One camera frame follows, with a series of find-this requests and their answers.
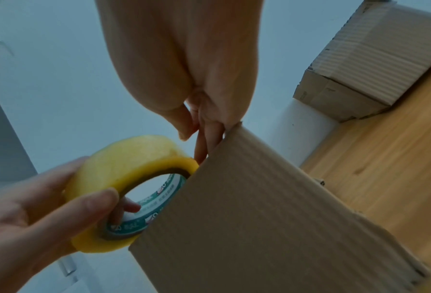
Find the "roll of packing tape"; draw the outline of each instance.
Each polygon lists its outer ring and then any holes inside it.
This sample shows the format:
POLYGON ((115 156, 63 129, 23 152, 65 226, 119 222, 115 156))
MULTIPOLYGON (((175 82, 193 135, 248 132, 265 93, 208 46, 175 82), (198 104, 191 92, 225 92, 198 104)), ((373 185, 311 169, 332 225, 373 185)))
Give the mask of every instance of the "roll of packing tape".
POLYGON ((153 177, 170 175, 157 192, 139 201, 142 208, 138 213, 126 214, 119 226, 92 226, 72 238, 72 245, 82 252, 108 252, 130 245, 197 168, 195 160, 163 136, 121 140, 95 153, 67 185, 67 201, 109 187, 122 198, 153 177))

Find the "tape roll hole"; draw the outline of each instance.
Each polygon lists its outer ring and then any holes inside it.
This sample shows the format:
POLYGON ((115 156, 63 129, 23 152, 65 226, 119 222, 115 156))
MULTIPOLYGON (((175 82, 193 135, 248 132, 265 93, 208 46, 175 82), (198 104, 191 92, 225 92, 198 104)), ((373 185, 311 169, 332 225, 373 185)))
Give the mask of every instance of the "tape roll hole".
POLYGON ((186 182, 180 174, 158 175, 133 187, 125 196, 142 207, 139 212, 124 212, 120 225, 102 225, 101 237, 105 240, 125 239, 144 231, 186 182))

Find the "brown cardboard box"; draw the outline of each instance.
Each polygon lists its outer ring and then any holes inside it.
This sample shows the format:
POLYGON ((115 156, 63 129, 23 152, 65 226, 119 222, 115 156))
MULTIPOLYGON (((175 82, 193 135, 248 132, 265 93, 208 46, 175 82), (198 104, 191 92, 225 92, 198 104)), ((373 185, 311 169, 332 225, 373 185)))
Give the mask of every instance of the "brown cardboard box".
POLYGON ((294 98, 340 122, 393 105, 431 67, 431 14, 366 0, 323 49, 294 98))
POLYGON ((242 126, 130 251, 159 293, 410 292, 429 274, 242 126))

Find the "skin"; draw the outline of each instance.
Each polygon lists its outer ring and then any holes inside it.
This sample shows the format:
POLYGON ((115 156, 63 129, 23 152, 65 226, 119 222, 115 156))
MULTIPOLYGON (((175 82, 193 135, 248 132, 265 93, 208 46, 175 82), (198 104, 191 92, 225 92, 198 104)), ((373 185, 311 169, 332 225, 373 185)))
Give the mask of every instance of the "skin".
MULTIPOLYGON (((201 163, 240 122, 254 92, 262 0, 97 0, 106 44, 124 86, 186 140, 201 163)), ((0 293, 75 252, 70 239, 140 206, 114 189, 69 203, 62 192, 84 158, 0 191, 0 293)))
POLYGON ((182 140, 199 131, 194 157, 201 163, 251 102, 262 0, 97 0, 97 6, 122 83, 182 140))

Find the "wooden surface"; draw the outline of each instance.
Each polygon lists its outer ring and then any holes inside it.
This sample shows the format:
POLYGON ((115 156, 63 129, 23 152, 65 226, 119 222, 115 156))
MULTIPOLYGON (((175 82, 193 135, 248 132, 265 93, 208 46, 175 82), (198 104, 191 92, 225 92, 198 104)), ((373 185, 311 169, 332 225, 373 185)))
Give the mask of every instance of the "wooden surface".
POLYGON ((302 169, 431 266, 431 70, 391 111, 341 124, 302 169))

